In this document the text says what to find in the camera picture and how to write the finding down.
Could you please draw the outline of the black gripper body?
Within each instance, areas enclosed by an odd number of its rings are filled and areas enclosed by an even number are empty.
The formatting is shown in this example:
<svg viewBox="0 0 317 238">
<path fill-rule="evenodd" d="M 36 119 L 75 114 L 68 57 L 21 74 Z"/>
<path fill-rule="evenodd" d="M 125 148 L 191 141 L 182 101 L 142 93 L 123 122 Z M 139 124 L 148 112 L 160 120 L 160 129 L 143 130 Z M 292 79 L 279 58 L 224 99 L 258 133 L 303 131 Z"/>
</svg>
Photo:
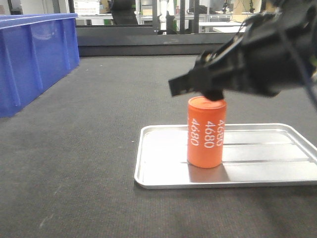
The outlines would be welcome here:
<svg viewBox="0 0 317 238">
<path fill-rule="evenodd" d="M 317 3 L 276 0 L 277 14 L 258 14 L 245 31 L 194 68 L 193 88 L 210 96 L 232 90 L 273 97 L 284 89 L 312 88 L 317 69 Z"/>
</svg>

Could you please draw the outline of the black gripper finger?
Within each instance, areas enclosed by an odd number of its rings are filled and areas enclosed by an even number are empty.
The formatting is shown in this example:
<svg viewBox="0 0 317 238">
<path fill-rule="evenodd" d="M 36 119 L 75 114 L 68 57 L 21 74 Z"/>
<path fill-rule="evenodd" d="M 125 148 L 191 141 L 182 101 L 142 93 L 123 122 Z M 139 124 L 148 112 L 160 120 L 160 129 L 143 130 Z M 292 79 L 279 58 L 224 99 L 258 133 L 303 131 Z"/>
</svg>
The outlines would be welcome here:
<svg viewBox="0 0 317 238">
<path fill-rule="evenodd" d="M 171 96 L 198 92 L 197 80 L 198 76 L 192 72 L 170 79 L 168 85 Z"/>
<path fill-rule="evenodd" d="M 210 101 L 219 101 L 224 99 L 222 90 L 207 90 L 203 91 L 202 95 Z"/>
</svg>

